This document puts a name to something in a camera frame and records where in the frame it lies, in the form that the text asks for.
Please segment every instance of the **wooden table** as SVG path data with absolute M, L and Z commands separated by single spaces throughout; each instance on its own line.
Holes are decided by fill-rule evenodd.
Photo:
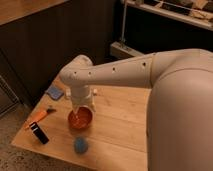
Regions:
M 68 0 L 0 0 L 0 25 L 66 1 Z
M 66 88 L 58 78 L 53 85 Z M 31 130 L 22 127 L 12 144 L 95 170 L 146 171 L 146 106 L 150 91 L 109 86 L 92 88 L 97 88 L 98 94 L 95 96 L 96 112 L 88 129 L 70 130 L 67 117 L 72 110 L 71 101 L 64 97 L 53 101 L 44 94 L 30 116 L 48 105 L 57 109 L 39 122 L 50 141 L 42 145 Z M 73 149 L 77 136 L 85 137 L 89 143 L 83 155 L 76 154 Z

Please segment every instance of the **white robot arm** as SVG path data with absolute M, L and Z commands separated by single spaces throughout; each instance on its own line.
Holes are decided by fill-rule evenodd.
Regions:
M 71 88 L 75 111 L 85 105 L 94 109 L 89 85 L 152 88 L 147 113 L 150 171 L 213 170 L 212 52 L 167 51 L 97 66 L 79 55 L 60 71 L 60 79 Z M 202 141 L 210 134 L 209 142 Z

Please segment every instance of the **speckled floor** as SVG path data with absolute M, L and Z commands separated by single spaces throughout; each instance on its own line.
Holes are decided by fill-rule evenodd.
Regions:
M 57 159 L 11 146 L 10 143 L 26 120 L 29 109 L 18 105 L 0 118 L 0 171 L 90 171 Z

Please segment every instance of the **blue sponge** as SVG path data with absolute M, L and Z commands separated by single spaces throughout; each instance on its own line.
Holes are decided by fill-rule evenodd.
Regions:
M 51 85 L 45 93 L 47 93 L 53 100 L 58 100 L 64 95 L 64 92 L 54 85 Z
M 88 150 L 88 143 L 83 137 L 77 137 L 74 141 L 74 150 L 78 154 L 83 154 Z

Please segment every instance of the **black marker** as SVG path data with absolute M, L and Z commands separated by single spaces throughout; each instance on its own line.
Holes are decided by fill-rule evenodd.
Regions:
M 38 139 L 41 141 L 42 144 L 46 144 L 49 139 L 44 134 L 44 132 L 41 130 L 41 128 L 37 125 L 36 122 L 33 122 L 30 124 L 30 128 L 32 129 L 33 133 L 38 137 Z

